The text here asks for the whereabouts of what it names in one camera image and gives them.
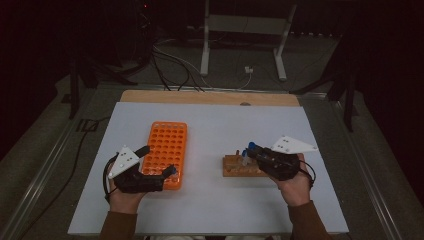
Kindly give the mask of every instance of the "metal stand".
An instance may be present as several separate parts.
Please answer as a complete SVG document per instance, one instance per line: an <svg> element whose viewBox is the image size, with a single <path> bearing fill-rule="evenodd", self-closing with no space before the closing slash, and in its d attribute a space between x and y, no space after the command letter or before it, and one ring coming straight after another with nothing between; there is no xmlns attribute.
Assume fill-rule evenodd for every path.
<svg viewBox="0 0 424 240"><path fill-rule="evenodd" d="M275 65L278 72L278 78L281 81L287 80L286 71L282 60L282 53L287 36L290 32L291 22L296 12L296 5L291 6L289 16L282 18L258 18L242 16L224 16L209 14L209 0L205 0L205 26L202 63L200 65L200 74L208 75L209 67L209 31L242 32L281 35L280 45L273 50Z"/></svg>

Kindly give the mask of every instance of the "white tabletop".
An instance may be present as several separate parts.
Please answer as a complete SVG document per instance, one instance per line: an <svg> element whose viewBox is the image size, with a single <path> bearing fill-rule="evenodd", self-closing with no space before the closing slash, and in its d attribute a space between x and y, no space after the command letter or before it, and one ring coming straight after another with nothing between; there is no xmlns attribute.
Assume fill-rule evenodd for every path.
<svg viewBox="0 0 424 240"><path fill-rule="evenodd" d="M136 234L238 235L291 232L287 206L269 178L224 178L222 158L250 141L270 147L287 135L317 146L302 107L117 103L69 234L98 234L108 211L102 189L106 162L127 145L146 145L154 121L185 122L188 140L182 187L148 193L141 201ZM319 151L305 154L317 180L312 199L330 233L347 224Z"/></svg>

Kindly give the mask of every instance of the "brown sleeve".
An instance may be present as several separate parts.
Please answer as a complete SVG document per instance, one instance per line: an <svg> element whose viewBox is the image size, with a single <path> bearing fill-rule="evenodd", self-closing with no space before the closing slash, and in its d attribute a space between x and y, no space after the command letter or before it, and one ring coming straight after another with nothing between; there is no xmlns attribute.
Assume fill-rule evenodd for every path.
<svg viewBox="0 0 424 240"><path fill-rule="evenodd" d="M318 215L314 202L298 207L288 207L290 221L293 224L294 240L328 240L330 235Z"/></svg>
<svg viewBox="0 0 424 240"><path fill-rule="evenodd" d="M130 240L134 237L137 214L108 212L100 240Z"/></svg>

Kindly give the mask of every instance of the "person's hand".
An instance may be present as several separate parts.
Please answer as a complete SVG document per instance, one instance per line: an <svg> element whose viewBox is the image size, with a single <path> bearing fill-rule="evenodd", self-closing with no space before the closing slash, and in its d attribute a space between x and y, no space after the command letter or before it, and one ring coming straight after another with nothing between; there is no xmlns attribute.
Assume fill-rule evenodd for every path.
<svg viewBox="0 0 424 240"><path fill-rule="evenodd" d="M138 210L138 205L140 204L141 199L147 193L123 193L121 190L116 189L113 179L109 180L109 189L113 191L110 194L110 211L127 213L127 214L136 214Z"/></svg>
<svg viewBox="0 0 424 240"><path fill-rule="evenodd" d="M308 171L306 164L303 162L305 158L303 154L298 154L300 162L300 168L304 171ZM278 186L281 191L284 201L290 207L296 207L304 205L311 201L310 197L310 182L307 175L302 172L298 172L297 175L289 180L278 181L277 179L270 177Z"/></svg>

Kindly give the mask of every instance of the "orange rack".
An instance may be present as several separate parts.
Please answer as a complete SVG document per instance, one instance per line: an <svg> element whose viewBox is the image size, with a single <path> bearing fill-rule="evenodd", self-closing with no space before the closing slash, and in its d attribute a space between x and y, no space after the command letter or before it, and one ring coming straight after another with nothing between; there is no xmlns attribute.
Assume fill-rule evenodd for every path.
<svg viewBox="0 0 424 240"><path fill-rule="evenodd" d="M177 172L165 179L163 189L180 189L186 141L186 123L153 122L147 143L150 146L150 153L144 157L141 173L145 175L160 175L165 168L174 164Z"/></svg>

